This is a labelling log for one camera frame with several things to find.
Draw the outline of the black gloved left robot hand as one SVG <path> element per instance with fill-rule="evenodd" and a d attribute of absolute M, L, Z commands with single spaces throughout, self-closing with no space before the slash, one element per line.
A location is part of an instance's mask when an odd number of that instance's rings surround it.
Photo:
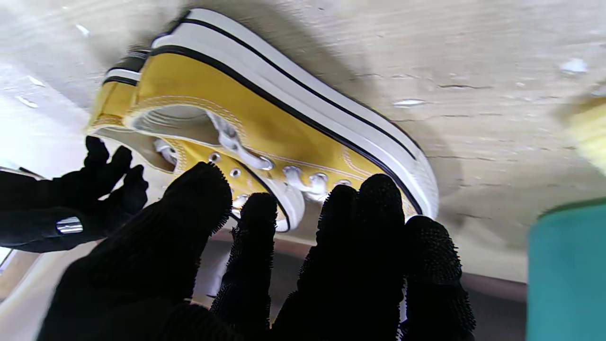
<path fill-rule="evenodd" d="M 191 303 L 200 258 L 228 218 L 230 187 L 199 162 L 160 201 L 74 261 L 39 341 L 472 341 L 476 321 L 448 231 L 405 219 L 387 175 L 339 184 L 270 323 L 277 201 L 247 199 L 211 309 Z"/>

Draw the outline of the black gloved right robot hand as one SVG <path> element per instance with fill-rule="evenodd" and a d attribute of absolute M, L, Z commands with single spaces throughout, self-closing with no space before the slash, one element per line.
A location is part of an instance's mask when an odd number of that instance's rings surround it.
<path fill-rule="evenodd" d="M 80 170 L 54 179 L 2 172 L 0 245 L 43 254 L 107 238 L 147 203 L 142 165 L 119 147 L 109 154 L 97 137 L 85 140 Z"/>

